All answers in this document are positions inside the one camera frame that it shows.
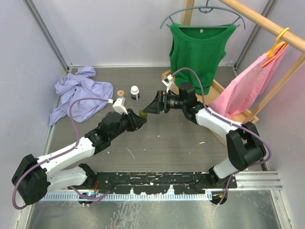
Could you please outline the green pill organizer box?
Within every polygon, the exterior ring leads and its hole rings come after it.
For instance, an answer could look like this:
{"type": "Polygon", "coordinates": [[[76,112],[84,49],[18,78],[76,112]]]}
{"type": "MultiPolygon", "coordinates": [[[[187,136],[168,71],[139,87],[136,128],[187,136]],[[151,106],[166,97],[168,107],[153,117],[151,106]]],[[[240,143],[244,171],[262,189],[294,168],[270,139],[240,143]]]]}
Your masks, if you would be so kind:
{"type": "Polygon", "coordinates": [[[148,118],[148,113],[145,112],[144,110],[140,110],[140,111],[139,111],[139,116],[140,116],[141,118],[144,118],[144,119],[147,120],[147,118],[148,118]]]}

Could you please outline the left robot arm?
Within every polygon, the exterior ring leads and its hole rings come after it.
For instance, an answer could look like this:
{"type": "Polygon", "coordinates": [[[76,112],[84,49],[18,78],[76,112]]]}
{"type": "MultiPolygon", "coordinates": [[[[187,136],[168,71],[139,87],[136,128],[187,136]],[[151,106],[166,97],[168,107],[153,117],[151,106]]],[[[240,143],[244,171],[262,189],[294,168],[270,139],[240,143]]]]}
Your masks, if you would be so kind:
{"type": "Polygon", "coordinates": [[[85,164],[67,170],[66,167],[105,150],[120,134],[139,130],[147,119],[137,115],[131,108],[127,113],[109,112],[96,128],[79,138],[77,142],[56,152],[34,157],[25,156],[11,181],[14,185],[12,203],[16,209],[16,194],[25,206],[41,200],[48,192],[66,186],[82,186],[90,189],[95,185],[95,173],[85,164]]]}

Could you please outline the clear pill bottle orange cap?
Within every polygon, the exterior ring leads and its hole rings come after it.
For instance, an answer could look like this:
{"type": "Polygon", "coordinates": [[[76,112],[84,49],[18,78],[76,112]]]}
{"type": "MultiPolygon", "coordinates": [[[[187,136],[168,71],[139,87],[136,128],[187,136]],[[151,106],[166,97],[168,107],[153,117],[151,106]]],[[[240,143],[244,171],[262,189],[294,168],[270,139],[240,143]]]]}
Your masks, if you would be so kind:
{"type": "Polygon", "coordinates": [[[117,100],[121,101],[122,103],[126,102],[126,94],[123,90],[117,91],[117,100]]]}

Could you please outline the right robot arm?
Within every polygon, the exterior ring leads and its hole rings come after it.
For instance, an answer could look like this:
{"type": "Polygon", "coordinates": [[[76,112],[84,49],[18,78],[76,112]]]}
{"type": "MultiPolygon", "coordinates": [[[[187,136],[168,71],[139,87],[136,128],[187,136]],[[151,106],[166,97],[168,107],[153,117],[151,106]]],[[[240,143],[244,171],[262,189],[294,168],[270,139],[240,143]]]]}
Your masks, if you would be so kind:
{"type": "Polygon", "coordinates": [[[221,187],[228,176],[245,170],[266,155],[264,144],[258,138],[259,134],[253,123],[242,124],[219,115],[197,100],[191,83],[181,84],[178,94],[158,91],[144,112],[159,114],[171,109],[182,110],[186,119],[208,128],[226,140],[227,158],[209,169],[209,182],[215,188],[221,187]]]}

